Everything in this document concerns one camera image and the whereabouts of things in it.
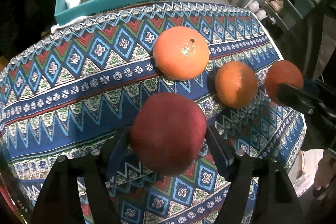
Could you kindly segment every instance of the tangerine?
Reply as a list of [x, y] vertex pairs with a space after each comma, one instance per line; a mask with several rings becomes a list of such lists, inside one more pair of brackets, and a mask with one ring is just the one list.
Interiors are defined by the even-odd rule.
[[258, 80], [248, 65], [231, 61], [218, 70], [215, 87], [224, 105], [239, 109], [249, 105], [257, 95]]
[[197, 157], [205, 131], [205, 115], [193, 100], [159, 92], [142, 106], [129, 141], [146, 167], [173, 176], [182, 174]]
[[298, 89], [303, 89], [301, 71], [292, 62], [281, 60], [269, 68], [265, 79], [265, 88], [269, 97], [278, 105], [285, 106], [277, 98], [278, 84], [287, 83]]
[[188, 27], [172, 27], [158, 37], [153, 48], [157, 67], [174, 80], [199, 76], [209, 62], [203, 36]]

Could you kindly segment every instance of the metal screw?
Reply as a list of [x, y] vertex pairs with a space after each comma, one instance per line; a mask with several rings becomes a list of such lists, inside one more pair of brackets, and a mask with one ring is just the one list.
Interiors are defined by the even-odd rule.
[[236, 150], [236, 155], [237, 156], [244, 156], [244, 154], [245, 154], [244, 150], [242, 150], [242, 149]]
[[57, 158], [59, 162], [65, 161], [66, 157], [64, 155], [61, 155]]
[[100, 150], [99, 149], [94, 149], [91, 151], [91, 155], [92, 156], [98, 156], [100, 154]]

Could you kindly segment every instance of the cardboard box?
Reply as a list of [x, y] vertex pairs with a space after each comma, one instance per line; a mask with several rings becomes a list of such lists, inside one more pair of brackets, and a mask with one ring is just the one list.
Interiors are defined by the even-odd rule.
[[163, 0], [89, 0], [76, 7], [68, 9], [65, 0], [56, 0], [54, 16], [56, 22], [62, 26], [79, 16], [96, 15], [135, 4], [145, 4], [155, 1]]

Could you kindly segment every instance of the diamond pattern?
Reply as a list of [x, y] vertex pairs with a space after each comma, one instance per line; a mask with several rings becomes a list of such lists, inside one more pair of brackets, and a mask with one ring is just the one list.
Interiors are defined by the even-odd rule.
[[21, 70], [19, 70], [13, 83], [13, 87], [17, 96], [21, 94], [21, 91], [25, 87], [25, 84], [26, 84], [26, 78], [24, 77]]
[[130, 54], [134, 48], [134, 40], [130, 37], [130, 35], [125, 32], [124, 29], [120, 29], [117, 36], [113, 48], [125, 59], [129, 59]]
[[156, 39], [159, 37], [156, 31], [154, 31], [148, 24], [145, 24], [140, 35], [140, 41], [149, 50], [152, 51]]
[[51, 54], [47, 62], [47, 65], [45, 66], [44, 69], [44, 74], [50, 82], [52, 83], [55, 82], [58, 76], [58, 72], [60, 71], [60, 67], [61, 67], [60, 62], [53, 54]]
[[[174, 81], [157, 75], [152, 45], [174, 26], [193, 28], [209, 41], [209, 64], [195, 79]], [[255, 100], [240, 110], [223, 106], [215, 95], [215, 74], [224, 63], [247, 63], [263, 83], [267, 69], [278, 60], [249, 12], [215, 4], [159, 3], [99, 15], [48, 39], [10, 64], [9, 76], [0, 76], [0, 130], [5, 132], [0, 150], [12, 160], [32, 204], [59, 153], [71, 158], [100, 148], [115, 130], [131, 125], [156, 92], [193, 99], [208, 123], [215, 124], [236, 149], [257, 157], [274, 153], [286, 168], [294, 162], [304, 135], [301, 115], [278, 108], [266, 97], [263, 85]], [[283, 125], [283, 117], [291, 121]], [[157, 175], [128, 150], [118, 174], [107, 183], [123, 223], [213, 223], [228, 190], [205, 143], [184, 174], [156, 180]], [[252, 184], [249, 213], [256, 193], [256, 183]], [[81, 178], [78, 188], [85, 220], [93, 223]]]
[[71, 50], [69, 51], [66, 64], [68, 65], [68, 68], [70, 68], [72, 72], [77, 74], [80, 72], [83, 62], [84, 62], [84, 55], [74, 44]]
[[96, 36], [90, 51], [90, 56], [93, 60], [102, 66], [107, 59], [109, 52], [110, 47], [99, 36]]
[[33, 89], [34, 92], [36, 92], [40, 80], [41, 80], [41, 72], [38, 69], [36, 63], [34, 63], [33, 66], [31, 67], [31, 71], [28, 76], [29, 86]]

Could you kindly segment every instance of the patterned tablecloth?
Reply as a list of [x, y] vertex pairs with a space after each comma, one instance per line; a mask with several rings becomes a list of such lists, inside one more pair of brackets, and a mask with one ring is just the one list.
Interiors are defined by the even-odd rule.
[[[199, 31], [209, 45], [210, 61], [193, 80], [174, 81], [155, 67], [155, 40], [173, 26]], [[157, 3], [93, 17], [31, 46], [2, 72], [1, 152], [33, 207], [59, 155], [100, 148], [133, 122], [150, 95], [175, 92], [193, 99], [236, 149], [253, 157], [272, 153], [289, 171], [305, 122], [266, 95], [263, 82], [279, 55], [250, 12], [228, 5]], [[259, 81], [244, 109], [225, 107], [216, 97], [214, 76], [231, 60], [248, 64]], [[257, 183], [251, 181], [243, 223], [251, 217]], [[129, 149], [107, 185], [123, 223], [135, 224], [212, 223], [229, 187], [205, 143], [184, 174], [162, 180]], [[93, 223], [83, 179], [78, 189], [86, 222]]]

